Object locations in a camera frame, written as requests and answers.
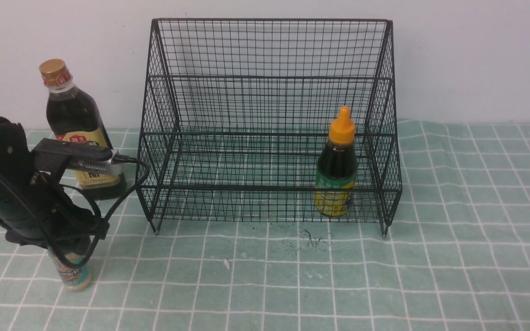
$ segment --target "bottle label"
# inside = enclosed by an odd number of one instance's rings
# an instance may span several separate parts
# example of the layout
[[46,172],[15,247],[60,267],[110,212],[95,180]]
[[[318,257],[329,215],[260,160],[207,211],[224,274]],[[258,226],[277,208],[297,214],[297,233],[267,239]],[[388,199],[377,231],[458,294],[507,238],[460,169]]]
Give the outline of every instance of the bottle label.
[[[71,143],[88,144],[93,146],[107,147],[101,128],[94,131],[74,131],[66,134],[57,134],[57,140],[69,141]],[[109,176],[95,172],[74,171],[81,188],[99,188],[114,186],[118,184],[120,176]]]
[[[355,176],[345,180],[332,180],[316,171],[316,188],[348,189],[355,186]],[[351,207],[352,197],[349,191],[316,191],[314,205],[326,216],[341,216]]]
[[[71,261],[71,262],[79,263],[82,260],[83,260],[83,257],[80,257],[77,260]],[[59,276],[61,276],[61,281],[63,281],[63,284],[65,285],[69,285],[69,286],[80,285],[81,283],[87,280],[87,277],[89,277],[89,268],[87,268],[87,265],[82,266],[79,269],[73,269],[73,268],[68,268],[56,258],[54,259],[54,262],[57,265],[57,272]]]

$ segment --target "red label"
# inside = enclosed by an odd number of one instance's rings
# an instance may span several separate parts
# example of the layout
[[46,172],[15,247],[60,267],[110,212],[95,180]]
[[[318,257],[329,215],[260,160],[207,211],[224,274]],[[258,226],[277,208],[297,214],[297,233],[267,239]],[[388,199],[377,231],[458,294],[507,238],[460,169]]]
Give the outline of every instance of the red label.
[[72,143],[86,143],[87,138],[85,138],[85,136],[75,135],[69,138],[69,141],[71,141]]
[[70,81],[71,78],[71,74],[67,71],[66,73],[63,73],[62,75],[57,77],[57,83],[59,84],[59,86],[61,86],[62,84],[65,84],[66,82]]

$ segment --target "gold bottle cap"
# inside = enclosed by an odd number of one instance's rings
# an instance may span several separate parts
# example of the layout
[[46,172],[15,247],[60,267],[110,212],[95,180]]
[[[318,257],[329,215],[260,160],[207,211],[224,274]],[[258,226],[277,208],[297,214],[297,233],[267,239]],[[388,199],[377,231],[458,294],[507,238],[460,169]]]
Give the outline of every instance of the gold bottle cap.
[[63,86],[72,80],[71,73],[67,69],[65,61],[61,59],[50,59],[39,67],[44,86]]

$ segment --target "green label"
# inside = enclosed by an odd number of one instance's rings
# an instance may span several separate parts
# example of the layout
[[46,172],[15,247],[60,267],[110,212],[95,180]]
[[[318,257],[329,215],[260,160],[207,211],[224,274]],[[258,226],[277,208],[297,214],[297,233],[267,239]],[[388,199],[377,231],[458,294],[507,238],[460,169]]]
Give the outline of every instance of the green label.
[[[335,190],[353,188],[355,176],[344,180],[332,180],[316,172],[316,188],[330,188]],[[316,191],[314,205],[326,216],[341,216],[347,213],[351,205],[351,192],[341,191]]]
[[344,180],[333,180],[325,177],[316,170],[316,188],[351,188],[349,184],[355,181],[355,176]]

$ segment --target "black wire rack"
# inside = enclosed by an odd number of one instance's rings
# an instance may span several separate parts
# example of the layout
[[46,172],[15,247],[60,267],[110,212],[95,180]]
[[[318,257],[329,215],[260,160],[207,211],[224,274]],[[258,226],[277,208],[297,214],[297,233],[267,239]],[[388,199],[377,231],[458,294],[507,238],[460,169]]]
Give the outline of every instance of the black wire rack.
[[[341,106],[357,126],[353,205],[314,206]],[[392,22],[154,19],[138,157],[149,222],[379,222],[402,194]],[[137,170],[137,178],[143,169]]]

